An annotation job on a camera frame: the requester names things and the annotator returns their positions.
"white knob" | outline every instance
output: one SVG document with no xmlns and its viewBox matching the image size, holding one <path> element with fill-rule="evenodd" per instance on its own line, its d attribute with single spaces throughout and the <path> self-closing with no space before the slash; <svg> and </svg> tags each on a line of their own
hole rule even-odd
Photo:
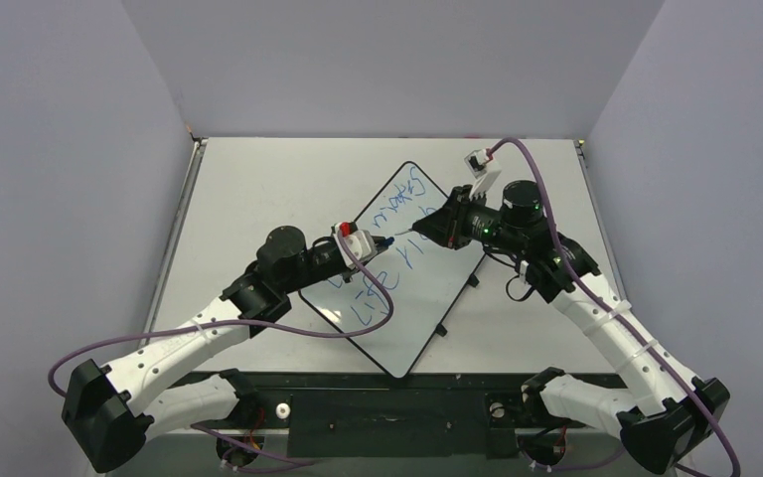
<svg viewBox="0 0 763 477">
<path fill-rule="evenodd" d="M 291 406 L 283 402 L 276 407 L 276 417 L 280 419 L 287 419 L 291 415 Z"/>
</svg>

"black border of whiteboard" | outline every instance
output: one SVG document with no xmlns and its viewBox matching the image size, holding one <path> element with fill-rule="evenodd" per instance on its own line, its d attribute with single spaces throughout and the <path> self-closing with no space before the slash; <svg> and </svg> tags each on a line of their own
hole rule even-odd
<svg viewBox="0 0 763 477">
<path fill-rule="evenodd" d="M 407 165 L 409 165 L 409 164 L 410 164 L 410 165 L 412 165 L 412 166 L 414 166 L 414 167 L 416 167 L 417 169 L 419 169 L 419 172 L 421 172 L 421 173 L 422 173 L 422 174 L 425 176 L 425 178 L 426 178 L 426 179 L 428 179 L 428 181 L 431 183 L 431 185 L 433 185 L 434 187 L 436 187 L 436 188 L 437 188 L 437 190 L 438 190 L 438 191 L 440 191 L 440 194 L 442 194 L 442 195 L 443 195 L 443 197 L 445 197 L 445 198 L 448 198 L 448 197 L 449 197 L 449 195 L 448 195 L 448 194 L 446 194 L 446 191 L 444 191 L 442 187 L 440 187 L 439 185 L 437 185 L 437 183 L 436 183 L 436 182 L 434 182 L 434 179 L 431 179 L 431 176 L 429 176 L 429 175 L 428 175 L 428 174 L 427 174 L 427 173 L 426 173 L 426 172 L 425 172 L 425 171 L 424 171 L 424 170 L 423 170 L 421 167 L 419 167 L 419 164 L 417 164 L 417 163 L 415 163 L 415 162 L 413 162 L 413 161 L 405 161 L 405 162 L 403 162 L 403 163 L 402 163 L 402 164 L 401 164 L 401 165 L 400 165 L 400 166 L 399 166 L 399 167 L 398 167 L 398 168 L 397 168 L 395 171 L 393 171 L 393 173 L 392 173 L 392 174 L 390 174 L 390 178 L 389 178 L 389 179 L 387 179 L 387 181 L 386 181 L 386 182 L 385 182 L 385 183 L 384 183 L 384 184 L 383 184 L 381 187 L 379 187 L 379 191 L 378 191 L 378 192 L 376 192 L 376 194 L 370 198 L 370 200 L 367 202 L 367 204 L 364 206 L 364 208 L 363 208 L 363 209 L 361 209 L 361 211 L 360 211 L 360 212 L 358 212 L 358 215 L 355 217 L 355 221 L 357 221 L 358 219 L 360 219 L 360 218 L 361 218 L 361 216 L 364 214 L 364 212 L 366 212 L 366 211 L 367 211 L 367 209 L 369 209 L 369 208 L 370 208 L 370 205 L 371 205 L 371 204 L 372 204 L 372 203 L 373 203 L 373 202 L 376 200 L 376 198 L 378 198 L 378 197 L 379 197 L 379 195 L 381 195 L 381 194 L 382 194 L 382 192 L 384 192 L 384 189 L 386 189 L 386 188 L 387 188 L 387 186 L 390 184 L 390 182 L 392 182 L 392 181 L 393 181 L 393 178 L 395 178 L 395 177 L 396 177 L 396 175 L 399 173 L 399 171 L 401 171 L 401 170 L 402 170 L 402 169 L 403 169 L 405 166 L 407 166 Z M 483 262 L 484 262 L 484 255 L 481 255 L 481 259 L 479 259 L 479 260 L 478 260 L 478 263 L 476 263 L 476 264 L 475 264 L 475 266 L 472 268 L 472 271 L 470 272 L 470 274 L 469 274 L 469 275 L 467 275 L 467 279 L 465 279 L 465 280 L 464 280 L 463 284 L 461 285 L 461 288 L 460 288 L 460 290 L 458 290 L 458 294 L 457 294 L 457 295 L 455 295 L 455 298 L 454 298 L 454 300 L 452 300 L 452 303 L 451 303 L 451 304 L 449 305 L 449 307 L 446 309 L 445 313 L 443 313 L 443 316 L 440 318 L 440 321 L 438 321 L 438 322 L 437 322 L 437 326 L 440 326 L 440 325 L 442 325 L 442 324 L 443 324 L 443 321 L 446 319 L 446 317 L 447 317 L 447 316 L 449 316 L 449 312 L 450 312 L 450 311 L 452 311 L 452 308 L 455 306 L 455 304 L 456 304 L 456 303 L 458 302 L 458 300 L 460 299 L 460 295 L 463 293 L 463 290 L 465 290 L 465 289 L 466 289 L 466 287 L 468 286 L 468 285 L 467 285 L 467 281 L 468 281 L 468 278 L 469 278 L 469 276 L 471 276 L 473 273 L 475 273 L 475 272 L 478 270 L 478 267 L 479 267 L 479 266 L 481 266 L 481 263 L 483 263 Z M 319 309 L 318 309 L 316 306 L 312 305 L 312 304 L 311 304 L 311 303 L 310 303 L 308 300 L 306 300 L 306 299 L 305 299 L 305 296 L 303 296 L 303 294 L 302 294 L 302 290 L 299 290 L 299 291 L 297 292 L 297 294 L 299 295 L 299 297 L 300 297 L 300 300 L 302 300 L 302 301 L 303 301 L 303 303 L 305 303 L 305 304 L 306 304 L 306 305 L 307 305 L 309 308 L 311 308 L 312 310 L 314 310 L 314 312 L 315 312 L 315 313 L 317 313 L 317 314 L 318 314 L 318 315 L 319 315 L 321 318 L 323 318 L 324 320 L 326 320 L 326 322 L 327 322 L 327 323 L 329 323 L 330 325 L 332 325 L 332 327 L 333 327 L 333 328 L 335 328 L 336 330 L 338 330 L 340 333 L 343 333 L 343 332 L 344 332 L 343 330 L 341 330 L 340 328 L 338 328 L 338 326 L 337 326 L 335 323 L 333 323 L 331 320 L 329 320 L 328 318 L 326 318 L 326 315 L 324 315 L 323 313 L 321 313 L 321 312 L 320 312 L 320 310 L 319 310 Z M 391 378 L 393 378 L 393 379 L 395 379 L 395 380 L 402 380 L 402 379 L 405 379 L 405 378 L 407 378 L 407 376 L 408 376 L 408 375 L 410 375 L 410 372 L 413 370 L 413 367 L 416 365 L 416 362 L 417 362 L 417 361 L 419 361 L 419 358 L 422 356 L 422 353 L 424 353 L 424 352 L 425 352 L 425 348 L 427 348 L 427 347 L 428 347 L 428 343 L 430 343 L 430 342 L 431 342 L 431 340 L 434 338 L 434 336 L 435 336 L 436 334 L 437 334 L 437 333 L 432 333 L 432 334 L 431 334 L 431 335 L 428 337 L 428 339 L 427 339 L 427 340 L 425 340 L 425 344 L 424 344 L 424 345 L 422 345 L 422 349 L 421 349 L 421 350 L 419 350 L 419 353 L 417 353 L 417 354 L 416 354 L 416 357 L 414 357 L 414 359 L 413 359 L 413 363 L 411 363 L 411 364 L 410 364 L 410 366 L 408 367 L 407 371 L 405 372 L 405 374 L 404 374 L 404 375 L 402 375 L 402 377 L 401 377 L 401 378 L 397 378 L 396 376 L 394 376 L 393 374 L 391 374 L 391 373 L 390 373 L 390 372 L 389 372 L 387 369 L 385 369 L 385 368 L 384 368 L 384 366 L 382 366 L 382 364 L 381 364 L 381 363 L 379 363 L 378 361 L 376 361 L 376 360 L 375 360 L 375 359 L 374 359 L 372 356 L 370 356 L 370 354 L 369 354 L 369 353 L 367 353 L 367 352 L 364 350 L 364 348 L 362 348 L 362 347 L 361 347 L 361 346 L 360 346 L 358 343 L 356 343 L 356 342 L 355 342 L 355 340 L 353 340 L 352 338 L 347 338 L 347 339 L 350 341 L 350 343 L 352 343 L 352 344 L 353 344 L 353 346 L 355 346 L 356 348 L 358 348 L 358 350 L 359 350 L 359 351 L 360 351 L 360 352 L 361 352 L 361 353 L 362 353 L 364 356 L 368 357 L 368 358 L 370 359 L 370 361 L 372 361 L 372 362 L 373 362 L 373 363 L 374 363 L 376 366 L 378 366 L 380 370 L 384 371 L 384 373 L 385 373 L 386 375 L 390 376 Z"/>
</svg>

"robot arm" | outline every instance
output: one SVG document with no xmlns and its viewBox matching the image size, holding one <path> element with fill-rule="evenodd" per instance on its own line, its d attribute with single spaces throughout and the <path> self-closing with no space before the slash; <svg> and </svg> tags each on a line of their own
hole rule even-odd
<svg viewBox="0 0 763 477">
<path fill-rule="evenodd" d="M 387 250 L 390 238 L 337 225 L 345 247 L 361 263 Z M 210 326 L 243 317 L 275 323 L 291 309 L 288 294 L 342 275 L 356 267 L 334 237 L 309 248 L 293 227 L 272 231 L 245 274 L 169 337 L 98 366 L 87 360 L 72 372 L 62 418 L 97 472 L 129 460 L 144 443 L 164 432 L 242 411 L 240 399 L 251 388 L 236 370 L 180 387 L 172 386 L 220 351 L 254 337 L 260 326 Z"/>
<path fill-rule="evenodd" d="M 488 151 L 469 154 L 465 163 L 476 177 L 475 186 L 455 187 L 441 209 L 411 229 L 448 248 L 475 240 L 510 256 L 516 271 L 545 302 L 577 325 L 627 386 L 626 391 L 607 390 L 549 368 L 523 386 L 526 409 L 534 417 L 567 417 L 601 429 L 619 438 L 643 467 L 662 474 L 711 435 L 707 419 L 670 371 L 716 418 L 729 401 L 728 390 L 717 379 L 702 381 L 664 349 L 580 244 L 556 234 L 562 251 L 556 250 L 536 183 L 513 182 L 505 187 L 499 210 L 486 207 L 487 189 L 501 171 L 495 162 Z M 564 259 L 576 277 L 567 272 Z M 590 298 L 574 278 L 612 312 Z"/>
</svg>

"gray floor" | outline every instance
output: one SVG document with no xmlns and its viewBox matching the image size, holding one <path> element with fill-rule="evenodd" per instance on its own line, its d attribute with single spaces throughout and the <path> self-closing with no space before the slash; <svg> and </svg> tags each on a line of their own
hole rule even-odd
<svg viewBox="0 0 763 477">
<path fill-rule="evenodd" d="M 612 453 L 616 441 L 600 434 L 570 434 L 569 452 L 565 464 L 585 464 L 599 461 Z M 283 453 L 286 437 L 268 437 L 268 450 Z M 148 443 L 136 457 L 109 477 L 227 477 L 230 470 L 218 469 L 215 440 L 196 434 L 166 435 Z M 284 464 L 256 461 L 255 468 Z M 478 455 L 458 455 L 446 458 L 338 458 L 324 459 L 313 467 L 293 470 L 279 475 L 327 476 L 327 477 L 381 477 L 381 476 L 431 476 L 444 477 L 484 476 L 518 477 L 546 475 L 544 470 L 531 472 L 528 462 L 516 460 L 486 460 Z M 572 472 L 577 477 L 645 477 L 654 474 L 640 468 L 628 455 L 612 464 L 594 471 Z"/>
</svg>

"wall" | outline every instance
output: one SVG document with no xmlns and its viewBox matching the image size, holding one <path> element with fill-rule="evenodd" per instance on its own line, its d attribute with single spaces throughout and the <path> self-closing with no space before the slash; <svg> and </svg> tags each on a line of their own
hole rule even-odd
<svg viewBox="0 0 763 477">
<path fill-rule="evenodd" d="M 585 137 L 662 0 L 124 0 L 196 135 Z"/>
<path fill-rule="evenodd" d="M 143 326 L 191 148 L 117 0 L 0 1 L 0 476 L 85 468 L 46 371 Z"/>
<path fill-rule="evenodd" d="M 763 2 L 668 0 L 587 157 L 638 316 L 730 387 L 723 427 L 763 475 Z M 728 475 L 719 449 L 697 463 Z"/>
</svg>

